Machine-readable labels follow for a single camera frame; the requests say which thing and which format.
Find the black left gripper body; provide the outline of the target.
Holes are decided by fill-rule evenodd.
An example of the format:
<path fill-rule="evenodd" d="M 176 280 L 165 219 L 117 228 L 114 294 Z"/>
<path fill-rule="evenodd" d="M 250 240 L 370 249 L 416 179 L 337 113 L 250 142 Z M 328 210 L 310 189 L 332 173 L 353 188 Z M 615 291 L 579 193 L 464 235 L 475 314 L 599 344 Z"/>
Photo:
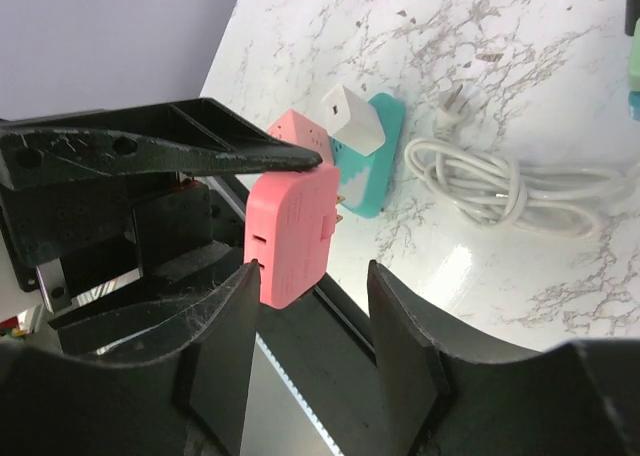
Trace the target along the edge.
<path fill-rule="evenodd" d="M 98 178 L 1 190 L 1 293 L 24 303 L 37 269 L 59 262 L 52 301 L 133 269 L 157 267 L 212 241 L 208 187 L 168 174 Z"/>

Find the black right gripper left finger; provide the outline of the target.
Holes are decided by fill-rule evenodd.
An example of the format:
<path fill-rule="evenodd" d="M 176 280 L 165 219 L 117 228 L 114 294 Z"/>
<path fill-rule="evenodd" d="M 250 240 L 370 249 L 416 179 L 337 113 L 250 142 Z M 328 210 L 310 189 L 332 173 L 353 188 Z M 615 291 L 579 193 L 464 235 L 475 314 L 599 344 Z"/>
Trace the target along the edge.
<path fill-rule="evenodd" d="M 163 322 L 103 354 L 1 346 L 5 455 L 236 455 L 259 312 L 241 266 Z"/>

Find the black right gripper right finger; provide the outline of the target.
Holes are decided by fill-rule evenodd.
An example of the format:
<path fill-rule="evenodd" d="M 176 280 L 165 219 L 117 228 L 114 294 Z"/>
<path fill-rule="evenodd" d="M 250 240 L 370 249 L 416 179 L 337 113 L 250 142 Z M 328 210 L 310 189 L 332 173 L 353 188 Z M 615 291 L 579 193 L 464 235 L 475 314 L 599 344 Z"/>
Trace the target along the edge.
<path fill-rule="evenodd" d="M 395 455 L 635 455 L 639 343 L 544 351 L 472 327 L 368 268 L 369 316 Z"/>

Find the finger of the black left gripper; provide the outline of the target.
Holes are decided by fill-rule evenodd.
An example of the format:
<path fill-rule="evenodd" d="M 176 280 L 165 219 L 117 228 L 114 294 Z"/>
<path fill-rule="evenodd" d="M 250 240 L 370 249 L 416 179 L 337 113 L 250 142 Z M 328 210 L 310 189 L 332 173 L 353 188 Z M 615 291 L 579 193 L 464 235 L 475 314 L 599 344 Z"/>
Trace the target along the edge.
<path fill-rule="evenodd" d="M 306 171 L 320 162 L 211 98 L 1 124 L 1 183 L 14 191 L 155 173 Z"/>
<path fill-rule="evenodd" d="M 62 346 L 105 346 L 157 325 L 209 295 L 242 261 L 241 249 L 214 242 L 53 318 L 49 326 Z"/>

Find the pink cube socket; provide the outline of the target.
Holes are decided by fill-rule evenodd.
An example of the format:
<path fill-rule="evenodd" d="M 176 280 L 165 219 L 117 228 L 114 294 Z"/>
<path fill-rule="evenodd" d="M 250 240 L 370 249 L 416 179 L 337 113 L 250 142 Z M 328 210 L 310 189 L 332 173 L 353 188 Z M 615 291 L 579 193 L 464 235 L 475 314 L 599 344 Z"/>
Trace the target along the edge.
<path fill-rule="evenodd" d="M 334 165 L 327 131 L 303 114 L 289 109 L 267 130 L 281 141 L 317 152 L 325 164 Z"/>

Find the pink plug adapter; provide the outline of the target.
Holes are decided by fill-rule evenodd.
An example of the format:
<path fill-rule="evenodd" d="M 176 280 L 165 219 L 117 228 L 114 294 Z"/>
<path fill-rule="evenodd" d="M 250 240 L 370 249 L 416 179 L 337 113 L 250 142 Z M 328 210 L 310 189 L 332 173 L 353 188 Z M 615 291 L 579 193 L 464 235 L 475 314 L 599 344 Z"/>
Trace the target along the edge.
<path fill-rule="evenodd" d="M 284 309 L 325 275 L 336 223 L 340 170 L 262 174 L 245 211 L 244 260 L 257 261 L 260 301 Z"/>

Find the white charger plug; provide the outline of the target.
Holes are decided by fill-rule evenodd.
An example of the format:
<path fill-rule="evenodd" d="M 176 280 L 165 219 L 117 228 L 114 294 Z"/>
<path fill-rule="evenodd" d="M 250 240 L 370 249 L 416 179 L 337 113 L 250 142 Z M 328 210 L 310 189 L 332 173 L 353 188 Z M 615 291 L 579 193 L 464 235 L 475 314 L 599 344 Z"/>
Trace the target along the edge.
<path fill-rule="evenodd" d="M 330 137 L 363 156 L 386 141 L 375 108 L 344 85 L 336 85 L 322 98 L 320 114 Z"/>

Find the teal triangular power strip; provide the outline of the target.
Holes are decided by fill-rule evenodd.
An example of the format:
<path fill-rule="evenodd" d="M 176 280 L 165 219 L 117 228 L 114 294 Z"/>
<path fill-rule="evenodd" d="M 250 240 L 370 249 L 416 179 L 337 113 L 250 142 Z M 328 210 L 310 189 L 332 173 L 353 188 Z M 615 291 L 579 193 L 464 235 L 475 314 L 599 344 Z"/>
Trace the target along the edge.
<path fill-rule="evenodd" d="M 404 103 L 387 93 L 376 94 L 369 103 L 376 110 L 386 136 L 380 148 L 363 156 L 330 139 L 334 164 L 340 169 L 338 193 L 344 198 L 342 205 L 368 219 L 375 218 L 382 209 L 406 114 Z"/>

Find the green plug adapter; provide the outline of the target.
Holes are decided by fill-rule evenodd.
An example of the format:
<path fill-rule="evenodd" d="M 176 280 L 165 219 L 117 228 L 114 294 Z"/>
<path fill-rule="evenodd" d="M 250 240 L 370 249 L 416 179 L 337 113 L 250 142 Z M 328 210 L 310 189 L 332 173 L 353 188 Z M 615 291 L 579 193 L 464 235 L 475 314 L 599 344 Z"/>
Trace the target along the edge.
<path fill-rule="evenodd" d="M 628 86 L 631 92 L 640 91 L 640 20 L 633 27 L 631 51 L 627 68 Z"/>

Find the black cube charger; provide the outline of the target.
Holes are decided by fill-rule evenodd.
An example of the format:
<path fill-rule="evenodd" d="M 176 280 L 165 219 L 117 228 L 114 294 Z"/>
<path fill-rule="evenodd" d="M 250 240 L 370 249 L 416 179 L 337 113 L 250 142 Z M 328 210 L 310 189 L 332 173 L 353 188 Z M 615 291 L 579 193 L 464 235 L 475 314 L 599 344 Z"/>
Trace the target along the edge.
<path fill-rule="evenodd" d="M 626 0 L 624 32 L 627 36 L 633 36 L 636 23 L 640 18 L 640 0 Z"/>

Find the blue rectangular power strip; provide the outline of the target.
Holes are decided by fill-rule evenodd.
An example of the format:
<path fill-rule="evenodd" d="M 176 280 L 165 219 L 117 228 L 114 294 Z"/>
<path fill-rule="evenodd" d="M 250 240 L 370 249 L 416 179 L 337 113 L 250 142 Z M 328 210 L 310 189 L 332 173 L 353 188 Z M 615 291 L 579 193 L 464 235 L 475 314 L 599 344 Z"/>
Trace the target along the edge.
<path fill-rule="evenodd" d="M 639 122 L 640 121 L 640 92 L 631 91 L 628 95 L 628 106 L 630 117 Z"/>

